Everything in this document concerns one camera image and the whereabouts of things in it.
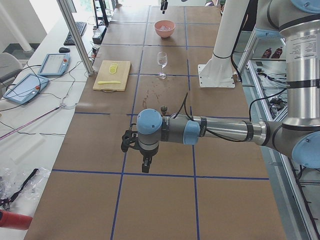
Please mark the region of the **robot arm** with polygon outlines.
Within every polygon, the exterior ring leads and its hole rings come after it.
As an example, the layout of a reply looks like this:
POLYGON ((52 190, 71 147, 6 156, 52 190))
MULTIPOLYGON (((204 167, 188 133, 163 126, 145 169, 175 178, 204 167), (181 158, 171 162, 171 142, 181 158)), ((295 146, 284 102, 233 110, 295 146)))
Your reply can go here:
POLYGON ((286 43, 287 116, 281 122, 224 120, 145 109, 137 116, 135 148, 150 169, 159 143, 195 145, 200 137, 255 142, 311 169, 320 166, 320 3, 317 0, 261 0, 256 26, 278 31, 286 43))

